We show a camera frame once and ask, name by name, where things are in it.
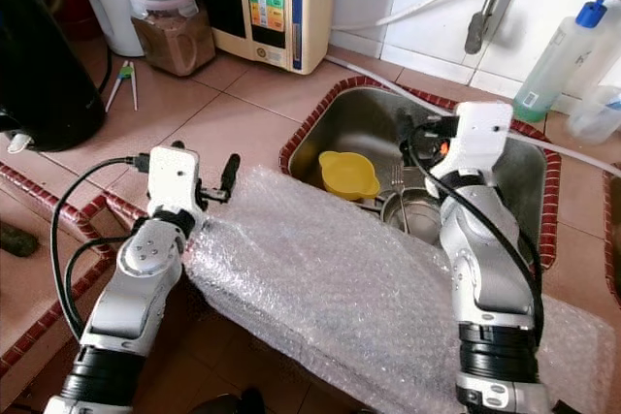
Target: fork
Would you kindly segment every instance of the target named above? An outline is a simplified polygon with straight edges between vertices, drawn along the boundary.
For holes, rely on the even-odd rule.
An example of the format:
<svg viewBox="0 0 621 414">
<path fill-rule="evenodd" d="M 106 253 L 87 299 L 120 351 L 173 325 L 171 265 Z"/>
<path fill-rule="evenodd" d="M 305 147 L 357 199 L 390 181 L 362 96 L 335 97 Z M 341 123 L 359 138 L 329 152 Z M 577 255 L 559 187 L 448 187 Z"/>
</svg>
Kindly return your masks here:
<svg viewBox="0 0 621 414">
<path fill-rule="evenodd" d="M 408 216 L 406 215 L 406 205 L 404 204 L 404 191 L 406 190 L 406 184 L 404 183 L 404 166 L 401 164 L 395 164 L 392 166 L 390 184 L 392 189 L 395 190 L 399 196 L 399 202 L 401 203 L 401 213 L 404 216 L 404 232 L 409 235 L 409 223 Z"/>
</svg>

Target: ceramic tile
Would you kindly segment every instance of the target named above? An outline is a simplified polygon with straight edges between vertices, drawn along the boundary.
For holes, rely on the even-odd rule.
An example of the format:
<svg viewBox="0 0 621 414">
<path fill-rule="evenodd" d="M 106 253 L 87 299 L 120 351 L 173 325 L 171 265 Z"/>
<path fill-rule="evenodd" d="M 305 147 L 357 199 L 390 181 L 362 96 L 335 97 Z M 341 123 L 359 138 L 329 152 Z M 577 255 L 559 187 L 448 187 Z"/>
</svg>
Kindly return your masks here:
<svg viewBox="0 0 621 414">
<path fill-rule="evenodd" d="M 328 47 L 328 55 L 333 55 L 341 60 L 365 68 L 370 72 L 380 75 L 387 80 L 395 81 L 404 70 L 404 67 L 395 65 L 394 63 L 385 62 L 378 58 L 373 58 L 362 53 L 347 50 L 346 48 L 337 48 L 336 46 Z"/>
<path fill-rule="evenodd" d="M 571 157 L 563 157 L 558 219 L 582 232 L 604 238 L 602 171 Z"/>
<path fill-rule="evenodd" d="M 621 347 L 621 310 L 605 283 L 604 241 L 559 223 L 557 260 L 543 274 L 545 294 L 602 317 L 616 333 Z M 621 352 L 616 351 L 616 381 L 610 390 L 606 412 L 621 409 Z"/>
<path fill-rule="evenodd" d="M 568 116 L 563 113 L 549 112 L 545 124 L 545 136 L 557 145 L 590 155 L 604 162 L 621 162 L 621 132 L 613 133 L 602 144 L 589 145 L 577 140 L 567 132 L 565 129 L 567 119 Z"/>
<path fill-rule="evenodd" d="M 248 60 L 219 50 L 215 59 L 198 70 L 191 78 L 223 91 L 251 66 L 252 62 Z"/>
<path fill-rule="evenodd" d="M 69 170 L 36 152 L 23 150 L 19 154 L 9 154 L 8 146 L 9 140 L 4 136 L 0 137 L 0 162 L 20 172 L 56 197 L 62 196 L 77 178 Z M 75 208 L 83 208 L 100 192 L 101 188 L 85 181 L 69 198 L 69 204 Z"/>
<path fill-rule="evenodd" d="M 71 371 L 79 349 L 78 343 L 71 339 L 39 372 L 33 382 L 16 399 L 16 403 L 43 412 L 49 398 L 58 395 L 62 390 L 65 377 Z"/>
<path fill-rule="evenodd" d="M 347 69 L 325 61 L 307 76 L 255 64 L 226 92 L 302 122 L 337 82 L 353 76 Z"/>
<path fill-rule="evenodd" d="M 311 385 L 298 414 L 351 414 L 362 407 L 359 402 L 347 398 L 345 394 L 336 398 Z"/>
<path fill-rule="evenodd" d="M 147 180 L 147 174 L 128 170 L 108 187 L 108 191 L 133 206 L 147 210 Z"/>
<path fill-rule="evenodd" d="M 136 414 L 187 412 L 210 370 L 189 354 L 171 348 L 148 392 L 134 404 Z"/>
<path fill-rule="evenodd" d="M 219 183 L 219 173 L 231 153 L 242 156 L 242 167 L 262 165 L 278 169 L 278 152 L 300 124 L 220 94 L 164 143 L 181 140 L 201 157 L 201 175 L 207 184 Z M 217 178 L 207 174 L 218 173 Z"/>
<path fill-rule="evenodd" d="M 274 350 L 257 349 L 252 340 L 248 333 L 234 337 L 215 373 L 241 390 L 258 388 L 277 414 L 297 413 L 310 383 L 290 360 Z"/>
<path fill-rule="evenodd" d="M 231 338 L 242 332 L 241 327 L 210 309 L 189 330 L 181 345 L 207 367 L 214 368 Z"/>
<path fill-rule="evenodd" d="M 56 291 L 49 270 L 49 223 L 35 215 L 6 193 L 0 191 L 0 218 L 39 241 L 39 248 L 27 258 L 0 250 L 0 288 L 2 289 L 2 326 L 0 354 L 13 345 L 56 302 Z M 64 232 L 58 232 L 60 269 L 80 244 Z M 85 252 L 74 271 L 74 282 L 99 260 Z"/>
<path fill-rule="evenodd" d="M 136 70 L 138 111 L 133 110 L 131 85 L 126 82 L 118 90 L 103 128 L 93 138 L 63 152 L 47 153 L 47 157 L 81 173 L 111 157 L 149 151 L 218 94 L 203 84 L 173 78 L 142 62 L 136 62 Z M 108 167 L 91 179 L 106 187 L 126 170 L 126 166 Z"/>
</svg>

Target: yellow strainer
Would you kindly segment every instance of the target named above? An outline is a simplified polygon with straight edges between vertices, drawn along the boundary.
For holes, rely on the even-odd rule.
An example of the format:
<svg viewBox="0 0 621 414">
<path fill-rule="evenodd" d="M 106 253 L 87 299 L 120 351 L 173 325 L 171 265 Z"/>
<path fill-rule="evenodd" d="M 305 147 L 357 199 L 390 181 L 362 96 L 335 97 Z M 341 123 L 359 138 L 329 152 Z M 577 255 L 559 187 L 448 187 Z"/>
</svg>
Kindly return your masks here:
<svg viewBox="0 0 621 414">
<path fill-rule="evenodd" d="M 353 201 L 379 193 L 376 170 L 364 155 L 328 150 L 319 154 L 319 165 L 326 190 L 340 198 Z"/>
</svg>

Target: sink basin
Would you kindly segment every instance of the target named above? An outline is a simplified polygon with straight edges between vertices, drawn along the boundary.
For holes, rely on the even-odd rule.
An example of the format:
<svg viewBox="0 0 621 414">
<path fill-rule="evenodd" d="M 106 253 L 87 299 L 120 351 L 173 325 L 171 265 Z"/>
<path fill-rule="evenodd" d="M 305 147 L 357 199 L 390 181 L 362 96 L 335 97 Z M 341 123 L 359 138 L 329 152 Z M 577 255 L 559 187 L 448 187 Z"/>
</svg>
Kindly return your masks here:
<svg viewBox="0 0 621 414">
<path fill-rule="evenodd" d="M 408 130 L 400 122 L 405 121 L 404 116 L 409 116 L 417 125 L 430 113 L 408 99 L 376 87 L 353 87 L 338 94 L 334 92 L 333 96 L 332 102 L 322 102 L 290 144 L 283 148 L 280 157 L 283 171 L 323 189 L 317 161 L 319 154 L 324 150 L 357 152 L 374 164 L 380 192 L 391 190 L 391 167 L 401 161 L 399 142 Z M 541 150 L 508 140 L 494 168 L 507 207 L 535 244 L 539 243 L 546 166 L 546 156 Z M 406 178 L 406 185 L 422 187 L 421 173 L 417 170 L 410 173 L 413 175 Z M 556 209 L 553 210 L 552 248 L 556 224 Z M 520 249 L 525 257 L 529 256 L 525 247 Z M 548 266 L 552 261 L 553 257 L 544 260 Z"/>
</svg>

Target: black cable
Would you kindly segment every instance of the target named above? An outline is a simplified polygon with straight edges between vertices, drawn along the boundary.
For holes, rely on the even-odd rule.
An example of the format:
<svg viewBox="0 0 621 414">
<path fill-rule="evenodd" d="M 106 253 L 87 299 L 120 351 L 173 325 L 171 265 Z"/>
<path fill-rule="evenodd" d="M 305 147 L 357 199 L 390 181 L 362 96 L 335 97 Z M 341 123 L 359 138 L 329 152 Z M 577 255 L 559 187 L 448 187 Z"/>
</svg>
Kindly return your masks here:
<svg viewBox="0 0 621 414">
<path fill-rule="evenodd" d="M 533 269 L 535 271 L 535 283 L 537 283 L 537 287 L 539 288 L 539 292 L 543 290 L 543 268 L 541 266 L 541 256 L 539 255 L 539 251 L 535 246 L 535 243 L 520 229 L 520 239 L 522 242 L 526 244 L 527 249 L 531 253 L 531 257 L 533 258 Z"/>
<path fill-rule="evenodd" d="M 108 84 L 108 81 L 110 80 L 110 75 L 113 72 L 113 52 L 110 49 L 110 46 L 106 46 L 106 75 L 104 75 L 104 78 L 101 80 L 101 84 L 99 84 L 99 87 L 97 88 L 97 91 L 99 91 L 99 93 L 101 94 L 102 92 L 104 92 L 104 89 L 106 89 L 106 84 Z"/>
<path fill-rule="evenodd" d="M 416 127 L 410 136 L 410 143 L 413 143 L 413 141 L 415 140 L 416 134 L 419 131 L 425 131 L 427 129 L 430 129 L 431 131 L 433 131 L 431 127 L 424 125 L 424 124 Z M 528 270 L 528 267 L 526 266 L 526 263 L 524 262 L 524 259 L 522 258 L 521 254 L 517 251 L 517 249 L 513 246 L 513 244 L 511 244 L 511 242 L 507 239 L 507 237 L 503 235 L 503 233 L 498 229 L 498 227 L 494 225 L 492 221 L 489 218 L 487 218 L 487 216 L 485 216 L 485 214 L 478 209 L 478 207 L 476 207 L 474 204 L 468 201 L 464 196 L 459 194 L 453 188 L 445 184 L 441 179 L 432 175 L 431 172 L 423 166 L 420 159 L 418 158 L 418 153 L 413 147 L 413 144 L 409 152 L 410 152 L 412 161 L 414 162 L 414 164 L 416 164 L 418 169 L 426 177 L 428 177 L 429 180 L 436 187 L 438 187 L 448 196 L 453 198 L 463 208 L 469 211 L 481 224 L 483 224 L 483 226 L 490 231 L 490 233 L 494 236 L 494 238 L 496 238 L 498 242 L 501 244 L 501 246 L 507 251 L 507 254 L 513 260 L 513 263 L 515 264 L 515 266 L 519 268 L 520 272 L 524 276 L 524 279 L 526 280 L 526 283 L 528 284 L 529 289 L 531 290 L 531 294 L 533 295 L 533 304 L 534 304 L 533 319 L 535 321 L 535 337 L 536 337 L 537 346 L 539 346 L 539 343 L 541 341 L 541 335 L 543 334 L 543 301 L 541 300 L 541 290 L 540 290 L 540 287 L 538 287 L 535 279 L 531 275 L 531 272 Z"/>
<path fill-rule="evenodd" d="M 86 172 L 78 176 L 78 178 L 72 183 L 72 185 L 69 186 L 67 191 L 65 191 L 65 193 L 56 203 L 53 214 L 51 215 L 51 223 L 49 226 L 49 255 L 51 258 L 51 270 L 54 276 L 56 295 L 58 296 L 58 300 L 60 301 L 62 312 L 65 315 L 67 323 L 69 324 L 69 329 L 71 330 L 71 333 L 76 338 L 76 340 L 80 340 L 81 329 L 78 323 L 75 322 L 72 318 L 71 310 L 65 297 L 65 289 L 62 283 L 62 275 L 60 274 L 60 263 L 58 262 L 58 222 L 60 219 L 60 211 L 62 210 L 64 204 L 67 202 L 67 199 L 69 199 L 69 196 L 71 196 L 71 194 L 76 190 L 80 183 L 82 183 L 89 176 L 91 176 L 98 170 L 103 169 L 104 167 L 108 167 L 114 164 L 131 165 L 133 161 L 133 157 L 116 157 L 114 159 L 105 160 L 91 167 Z"/>
<path fill-rule="evenodd" d="M 65 298 L 67 299 L 67 302 L 69 303 L 69 310 L 72 314 L 72 318 L 74 319 L 75 322 L 78 323 L 78 325 L 82 328 L 82 330 L 84 328 L 84 323 L 82 321 L 82 318 L 80 317 L 80 313 L 78 312 L 78 308 L 76 307 L 76 302 L 74 301 L 73 293 L 71 291 L 71 281 L 72 281 L 71 275 L 73 274 L 74 266 L 86 249 L 89 249 L 93 246 L 111 244 L 113 242 L 123 242 L 128 238 L 129 237 L 109 237 L 109 238 L 92 239 L 91 241 L 86 242 L 85 244 L 80 246 L 78 250 L 74 252 L 74 255 L 71 256 L 71 259 L 69 259 L 69 262 L 67 262 L 67 265 L 65 266 Z"/>
</svg>

